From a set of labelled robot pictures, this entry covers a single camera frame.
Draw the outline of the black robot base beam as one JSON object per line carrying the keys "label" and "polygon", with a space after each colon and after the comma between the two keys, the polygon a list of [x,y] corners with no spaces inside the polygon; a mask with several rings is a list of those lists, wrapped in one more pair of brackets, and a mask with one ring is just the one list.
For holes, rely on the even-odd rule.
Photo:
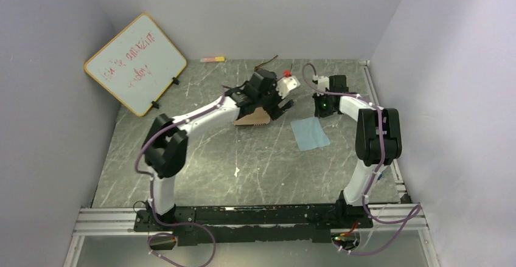
{"label": "black robot base beam", "polygon": [[308,240],[325,243],[332,236],[370,229],[373,221],[362,207],[342,201],[268,206],[178,206],[164,224],[149,207],[138,210],[133,230],[142,234],[168,232],[179,246],[207,243]]}

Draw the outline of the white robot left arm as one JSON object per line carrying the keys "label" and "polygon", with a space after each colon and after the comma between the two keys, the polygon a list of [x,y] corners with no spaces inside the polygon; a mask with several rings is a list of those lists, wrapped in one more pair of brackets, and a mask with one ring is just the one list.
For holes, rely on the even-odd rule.
{"label": "white robot left arm", "polygon": [[151,179],[148,205],[151,224],[160,231],[169,229],[176,209],[176,175],[186,164],[190,141],[205,132],[233,123],[263,109],[272,120],[294,104],[288,95],[300,86],[295,76],[278,77],[275,72],[258,69],[242,85],[224,89],[221,97],[190,113],[169,117],[159,115],[153,122],[138,159]]}

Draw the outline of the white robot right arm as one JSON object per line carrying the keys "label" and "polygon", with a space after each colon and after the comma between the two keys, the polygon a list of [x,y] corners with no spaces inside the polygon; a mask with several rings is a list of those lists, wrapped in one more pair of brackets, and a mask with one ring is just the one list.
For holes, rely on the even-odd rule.
{"label": "white robot right arm", "polygon": [[347,91],[346,76],[325,77],[315,74],[310,82],[315,87],[315,116],[344,114],[356,121],[355,154],[358,162],[351,180],[343,190],[347,204],[334,211],[341,227],[349,227],[358,218],[355,207],[364,207],[378,177],[402,153],[399,112],[367,101]]}

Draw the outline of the light blue cloth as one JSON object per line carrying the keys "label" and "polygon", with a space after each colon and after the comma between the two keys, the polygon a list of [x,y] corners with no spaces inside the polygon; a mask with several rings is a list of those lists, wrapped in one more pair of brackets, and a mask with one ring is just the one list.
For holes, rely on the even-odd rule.
{"label": "light blue cloth", "polygon": [[295,120],[290,125],[300,151],[308,151],[330,145],[330,140],[317,117]]}

